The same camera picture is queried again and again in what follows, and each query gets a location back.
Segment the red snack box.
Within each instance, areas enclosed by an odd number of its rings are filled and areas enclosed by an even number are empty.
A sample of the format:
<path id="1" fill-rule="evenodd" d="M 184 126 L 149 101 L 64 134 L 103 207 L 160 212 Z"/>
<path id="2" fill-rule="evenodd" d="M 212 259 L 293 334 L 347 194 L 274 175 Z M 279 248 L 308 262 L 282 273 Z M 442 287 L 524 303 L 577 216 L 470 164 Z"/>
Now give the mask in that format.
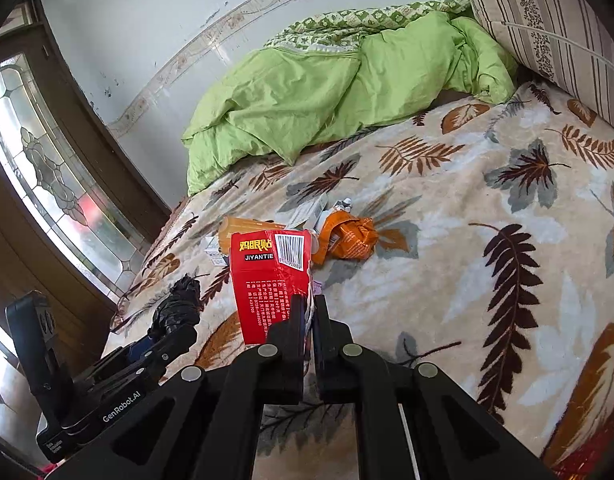
<path id="1" fill-rule="evenodd" d="M 311 237 L 263 230 L 231 236 L 230 275 L 245 344 L 263 344 L 272 325 L 290 317 L 295 295 L 310 287 Z"/>

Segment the orange cardboard box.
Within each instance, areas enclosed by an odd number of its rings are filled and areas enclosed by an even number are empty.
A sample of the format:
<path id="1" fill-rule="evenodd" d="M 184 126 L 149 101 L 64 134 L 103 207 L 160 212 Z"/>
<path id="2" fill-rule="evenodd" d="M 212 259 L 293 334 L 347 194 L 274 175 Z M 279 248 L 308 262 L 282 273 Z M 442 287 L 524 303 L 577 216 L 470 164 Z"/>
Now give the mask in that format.
<path id="1" fill-rule="evenodd" d="M 249 234 L 257 231 L 282 230 L 283 224 L 271 221 L 258 221 L 228 216 L 222 219 L 218 229 L 218 245 L 220 251 L 228 256 L 233 234 Z"/>

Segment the crumpled orange wrapper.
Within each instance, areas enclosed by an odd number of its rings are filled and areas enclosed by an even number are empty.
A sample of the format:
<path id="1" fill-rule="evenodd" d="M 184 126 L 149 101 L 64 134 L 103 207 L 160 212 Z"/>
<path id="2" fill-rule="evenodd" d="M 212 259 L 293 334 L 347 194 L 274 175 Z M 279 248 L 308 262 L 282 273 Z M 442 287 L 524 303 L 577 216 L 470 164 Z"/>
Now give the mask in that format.
<path id="1" fill-rule="evenodd" d="M 357 218 L 338 210 L 328 215 L 318 234 L 318 250 L 313 263 L 321 266 L 326 258 L 367 260 L 379 240 L 371 218 Z"/>

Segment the stained glass wooden door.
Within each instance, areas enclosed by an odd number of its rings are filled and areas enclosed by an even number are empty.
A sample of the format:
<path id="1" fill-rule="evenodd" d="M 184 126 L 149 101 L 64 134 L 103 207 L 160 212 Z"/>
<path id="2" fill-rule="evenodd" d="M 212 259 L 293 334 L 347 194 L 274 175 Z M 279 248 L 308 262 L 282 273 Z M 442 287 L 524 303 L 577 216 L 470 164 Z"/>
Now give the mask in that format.
<path id="1" fill-rule="evenodd" d="M 83 370 L 168 214 L 78 89 L 40 0 L 18 2 L 0 28 L 0 323 L 42 292 Z"/>

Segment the small white tube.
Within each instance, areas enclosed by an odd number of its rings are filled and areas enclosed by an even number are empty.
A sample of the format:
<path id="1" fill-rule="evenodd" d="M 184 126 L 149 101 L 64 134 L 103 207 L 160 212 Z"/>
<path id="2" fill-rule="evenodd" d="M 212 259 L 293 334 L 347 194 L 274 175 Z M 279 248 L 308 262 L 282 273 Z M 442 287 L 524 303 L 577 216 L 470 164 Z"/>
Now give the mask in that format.
<path id="1" fill-rule="evenodd" d="M 347 214 L 351 211 L 351 199 L 349 197 L 344 198 L 343 200 L 337 200 L 331 207 L 325 208 L 319 214 L 317 223 L 315 225 L 315 231 L 320 233 L 324 227 L 324 223 L 328 220 L 331 214 L 335 214 L 336 212 L 344 211 Z"/>

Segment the leaf pattern bed blanket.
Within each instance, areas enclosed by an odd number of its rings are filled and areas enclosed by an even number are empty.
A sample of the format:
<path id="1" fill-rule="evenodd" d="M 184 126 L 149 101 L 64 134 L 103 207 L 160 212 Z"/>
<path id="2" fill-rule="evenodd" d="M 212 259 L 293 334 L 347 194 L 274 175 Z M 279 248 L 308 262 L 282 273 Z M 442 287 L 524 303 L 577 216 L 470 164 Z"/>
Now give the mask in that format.
<path id="1" fill-rule="evenodd" d="M 372 220 L 363 261 L 313 270 L 330 314 L 388 361 L 442 368 L 561 479 L 614 440 L 614 129 L 530 82 L 504 105 L 450 102 L 312 148 L 249 157 L 183 202 L 113 318 L 106 349 L 144 336 L 185 275 L 200 322 L 177 360 L 244 349 L 228 268 L 206 248 L 227 217 L 295 226 L 349 200 Z"/>

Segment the green quilt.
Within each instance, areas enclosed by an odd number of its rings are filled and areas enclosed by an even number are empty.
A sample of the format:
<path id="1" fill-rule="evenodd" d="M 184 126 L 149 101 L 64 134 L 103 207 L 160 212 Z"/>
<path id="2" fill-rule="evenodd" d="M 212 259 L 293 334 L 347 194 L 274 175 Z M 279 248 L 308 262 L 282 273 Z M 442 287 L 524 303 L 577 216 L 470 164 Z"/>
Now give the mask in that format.
<path id="1" fill-rule="evenodd" d="M 182 135 L 189 194 L 246 156 L 292 165 L 310 145 L 400 122 L 444 91 L 497 105 L 517 63 L 470 0 L 346 9 L 304 18 L 251 52 L 202 96 Z"/>

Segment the striped floral pillow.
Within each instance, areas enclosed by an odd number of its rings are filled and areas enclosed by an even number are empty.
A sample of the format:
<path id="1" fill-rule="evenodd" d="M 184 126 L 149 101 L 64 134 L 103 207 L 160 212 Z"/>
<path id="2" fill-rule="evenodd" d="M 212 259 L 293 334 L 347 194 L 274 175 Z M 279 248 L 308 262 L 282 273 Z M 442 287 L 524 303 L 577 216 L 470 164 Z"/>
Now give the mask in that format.
<path id="1" fill-rule="evenodd" d="M 516 61 L 614 128 L 614 40 L 587 0 L 471 0 L 476 20 Z"/>

